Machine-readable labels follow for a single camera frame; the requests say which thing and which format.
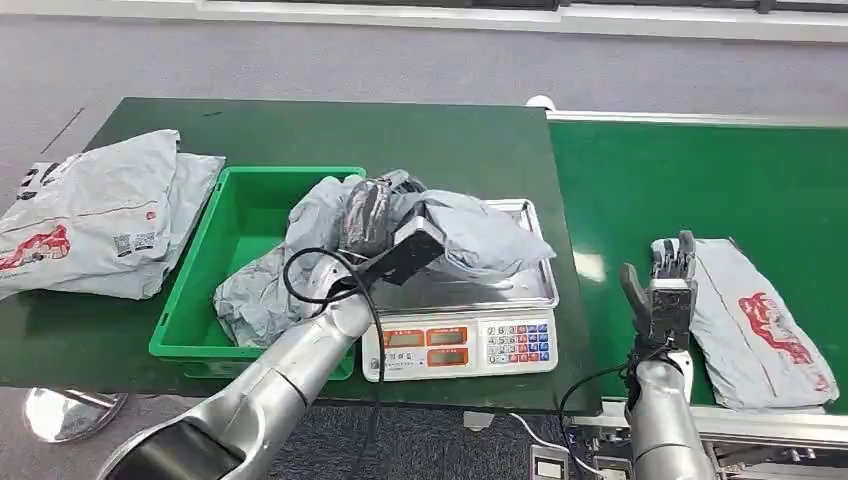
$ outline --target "white cable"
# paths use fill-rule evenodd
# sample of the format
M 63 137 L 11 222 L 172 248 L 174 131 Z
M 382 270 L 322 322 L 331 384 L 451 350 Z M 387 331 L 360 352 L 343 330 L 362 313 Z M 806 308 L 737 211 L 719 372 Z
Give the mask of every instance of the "white cable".
M 587 471 L 592 472 L 592 473 L 594 473 L 595 475 L 598 475 L 601 478 L 606 478 L 600 470 L 598 470 L 596 468 L 592 468 L 589 465 L 586 465 L 586 463 L 584 463 L 583 460 L 580 460 L 579 458 L 577 458 L 577 456 L 574 455 L 573 453 L 571 453 L 571 451 L 569 449 L 563 447 L 562 445 L 557 445 L 555 443 L 546 442 L 546 441 L 542 440 L 541 438 L 539 438 L 538 436 L 536 436 L 536 434 L 533 433 L 533 430 L 530 429 L 530 425 L 527 425 L 527 422 L 524 421 L 524 419 L 521 418 L 521 416 L 518 415 L 517 413 L 510 413 L 510 415 L 517 418 L 518 421 L 521 422 L 522 425 L 524 425 L 524 429 L 527 430 L 527 433 L 529 433 L 530 436 L 533 437 L 533 440 L 535 440 L 536 443 L 540 443 L 540 444 L 542 444 L 546 447 L 553 448 L 553 449 L 556 449 L 556 450 L 562 450 L 563 452 L 569 454 L 571 456 L 571 458 L 573 458 L 574 461 L 577 462 L 578 465 L 580 465 L 581 467 L 583 467 Z

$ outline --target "green table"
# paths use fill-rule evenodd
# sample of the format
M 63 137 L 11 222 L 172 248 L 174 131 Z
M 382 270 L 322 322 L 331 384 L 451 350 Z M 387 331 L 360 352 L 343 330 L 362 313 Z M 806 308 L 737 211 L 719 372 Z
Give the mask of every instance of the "green table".
M 620 362 L 630 348 L 619 265 L 632 262 L 645 275 L 650 241 L 681 228 L 734 237 L 845 383 L 848 327 L 838 301 L 848 255 L 838 248 L 848 233 L 848 128 L 709 116 L 550 117 L 546 123 L 541 111 L 523 107 L 126 99 L 89 147 L 167 127 L 183 133 L 184 151 L 225 154 L 231 165 L 406 167 L 427 183 L 480 197 L 530 198 L 561 251 L 570 233 L 580 298 L 568 281 L 571 259 L 558 258 L 555 372 L 389 384 L 391 403 L 551 411 L 573 381 Z M 0 384 L 212 393 L 223 382 L 182 377 L 147 353 L 169 290 L 144 302 L 42 291 L 0 301 Z M 693 354 L 694 403 L 711 405 L 697 348 Z M 328 384 L 322 400 L 367 402 L 370 393 L 357 372 Z M 599 394 L 624 393 L 617 379 L 602 379 L 579 390 L 569 411 L 592 414 Z M 846 413 L 848 397 L 829 411 Z
M 598 368 L 620 362 L 632 342 L 619 266 L 631 262 L 645 278 L 650 242 L 690 228 L 702 238 L 736 240 L 848 388 L 847 128 L 785 125 L 808 119 L 552 117 L 559 118 L 550 133 L 568 226 L 575 255 L 586 262 L 580 287 Z M 703 356 L 691 350 L 692 401 L 712 405 Z M 605 397 L 625 395 L 617 379 L 600 382 Z M 848 413 L 848 396 L 827 410 Z
M 424 183 L 481 198 L 529 198 L 545 238 L 570 252 L 544 113 L 524 107 L 125 99 L 88 148 L 161 128 L 181 149 L 226 155 L 228 165 L 359 165 L 381 174 L 406 168 Z M 553 262 L 559 365 L 551 373 L 386 384 L 389 404 L 551 412 L 592 372 L 586 322 L 570 255 Z M 171 283 L 141 302 L 33 291 L 0 302 L 0 384 L 209 395 L 225 382 L 193 380 L 147 352 Z M 369 402 L 357 371 L 330 382 L 325 402 Z M 569 403 L 600 409 L 595 387 Z

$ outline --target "silver robotic arm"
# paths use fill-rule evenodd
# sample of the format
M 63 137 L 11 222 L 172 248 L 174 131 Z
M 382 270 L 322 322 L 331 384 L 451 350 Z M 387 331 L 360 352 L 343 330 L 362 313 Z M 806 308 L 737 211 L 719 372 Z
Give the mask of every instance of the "silver robotic arm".
M 357 266 L 369 281 L 382 278 L 402 283 L 442 253 L 438 231 L 421 217 L 407 222 L 395 235 L 392 248 Z M 635 280 L 633 267 L 622 269 L 638 332 L 628 374 L 627 411 L 636 478 L 714 480 L 689 409 L 684 377 L 667 354 L 669 347 L 688 345 L 695 285 L 688 269 L 673 278 L 662 272 L 669 270 L 655 268 L 646 294 Z M 313 298 L 326 298 L 351 288 L 347 266 L 324 257 L 306 290 Z M 110 456 L 97 478 L 264 478 L 330 373 L 371 321 L 362 293 L 323 307 L 313 318 L 287 330 L 226 388 L 130 438 Z
M 347 273 L 338 261 L 325 257 L 309 290 L 326 295 Z M 371 321 L 361 294 L 331 303 L 320 315 L 287 330 L 226 388 L 130 438 L 98 478 L 264 478 L 330 373 Z
M 295 253 L 282 276 L 291 295 L 315 305 L 311 318 L 286 330 L 220 392 L 130 438 L 109 457 L 99 480 L 267 476 L 330 374 L 374 320 L 376 310 L 367 297 L 374 282 L 400 285 L 444 252 L 441 232 L 423 212 L 412 213 L 393 235 L 386 234 L 389 186 L 384 180 L 361 182 L 342 218 L 339 250 L 369 260 L 353 266 L 344 256 L 322 249 Z M 325 256 L 312 269 L 304 291 L 294 292 L 286 280 L 291 263 L 315 252 Z
M 647 292 L 633 266 L 621 270 L 621 284 L 635 312 L 636 340 L 627 375 L 636 480 L 715 480 L 692 411 L 686 380 L 674 351 L 689 346 L 695 310 L 695 243 L 681 232 L 677 253 L 671 242 L 654 256 Z

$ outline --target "black cable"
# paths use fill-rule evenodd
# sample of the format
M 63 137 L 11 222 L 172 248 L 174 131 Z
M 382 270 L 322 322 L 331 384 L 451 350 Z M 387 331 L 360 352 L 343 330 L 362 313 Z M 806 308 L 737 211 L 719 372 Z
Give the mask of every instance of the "black cable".
M 329 297 L 329 298 L 310 298 L 305 295 L 301 295 L 298 293 L 291 284 L 291 280 L 289 280 L 289 270 L 291 269 L 292 264 L 298 258 L 310 254 L 310 253 L 320 253 L 322 255 L 327 255 L 329 257 L 334 258 L 339 263 L 341 263 L 350 273 L 351 278 L 356 283 L 356 288 L 348 290 L 347 292 L 340 293 L 338 295 Z M 380 350 L 380 366 L 377 373 L 377 385 L 374 389 L 374 402 L 371 405 L 371 415 L 368 416 L 368 427 L 365 431 L 365 438 L 362 441 L 362 444 L 359 447 L 359 452 L 356 455 L 356 460 L 351 467 L 350 472 L 347 474 L 347 480 L 353 480 L 359 475 L 359 470 L 362 467 L 362 459 L 365 456 L 365 451 L 368 449 L 368 445 L 373 441 L 374 436 L 376 435 L 377 425 L 379 423 L 379 415 L 380 415 L 380 391 L 382 390 L 383 380 L 385 379 L 386 371 L 386 346 L 384 345 L 383 340 L 383 325 L 380 323 L 380 312 L 377 311 L 377 305 L 374 303 L 374 299 L 371 298 L 371 294 L 368 292 L 368 286 L 362 280 L 362 276 L 354 269 L 353 265 L 344 258 L 341 254 L 337 252 L 332 252 L 330 250 L 326 250 L 323 248 L 304 248 L 296 252 L 291 258 L 288 259 L 286 264 L 283 266 L 283 284 L 286 286 L 286 290 L 296 299 L 305 303 L 313 303 L 317 305 L 329 305 L 334 302 L 338 302 L 340 300 L 344 300 L 346 298 L 350 298 L 356 294 L 362 294 L 365 297 L 365 302 L 368 304 L 368 309 L 371 311 L 371 316 L 374 317 L 374 326 L 377 328 L 377 338 L 378 338 L 378 348 Z
M 568 440 L 568 435 L 565 433 L 565 421 L 563 418 L 565 417 L 565 404 L 568 402 L 568 399 L 574 392 L 577 391 L 578 388 L 582 387 L 584 384 L 591 382 L 592 380 L 603 377 L 604 375 L 608 375 L 613 372 L 621 372 L 627 368 L 627 363 L 622 363 L 621 365 L 617 365 L 615 367 L 605 368 L 599 372 L 595 372 L 587 377 L 583 377 L 578 380 L 574 385 L 571 386 L 568 390 L 566 390 L 565 395 L 562 396 L 562 399 L 559 401 L 559 432 L 562 434 L 562 438 L 565 441 L 565 444 L 568 446 L 568 449 L 571 450 L 572 456 L 577 455 L 576 445 L 574 442 Z M 577 473 L 577 478 L 583 478 L 583 471 L 580 469 L 579 465 L 574 465 L 574 471 Z

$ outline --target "gray plastic mailer bag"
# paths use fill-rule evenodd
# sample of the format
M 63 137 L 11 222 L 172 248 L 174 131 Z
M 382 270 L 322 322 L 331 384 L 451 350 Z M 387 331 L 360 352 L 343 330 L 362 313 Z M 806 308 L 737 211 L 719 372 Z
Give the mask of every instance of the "gray plastic mailer bag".
M 89 275 L 68 280 L 51 285 L 50 290 L 94 293 L 134 300 L 150 298 L 159 293 L 168 273 L 177 265 L 185 250 L 189 235 L 197 224 L 200 211 L 209 199 L 223 166 L 224 157 L 177 154 L 177 169 L 168 192 L 169 243 L 162 259 L 129 272 Z
M 0 298 L 161 259 L 179 138 L 160 130 L 34 165 L 0 218 Z
M 427 190 L 400 197 L 395 222 L 423 204 L 426 216 L 445 234 L 445 254 L 427 266 L 430 270 L 490 284 L 556 256 L 547 242 L 521 228 L 511 216 L 470 195 Z
M 651 248 L 662 252 L 662 240 Z M 691 328 L 718 403 L 759 410 L 836 400 L 839 388 L 827 361 L 733 242 L 698 239 L 695 256 L 698 298 Z
M 286 238 L 262 257 L 248 263 L 215 289 L 212 305 L 224 332 L 245 347 L 267 347 L 292 323 L 309 316 L 313 306 L 291 297 L 280 279 L 286 260 L 309 247 L 335 251 L 344 205 L 362 177 L 344 182 L 326 177 L 289 213 Z M 319 255 L 304 255 L 291 268 L 294 288 L 303 288 Z

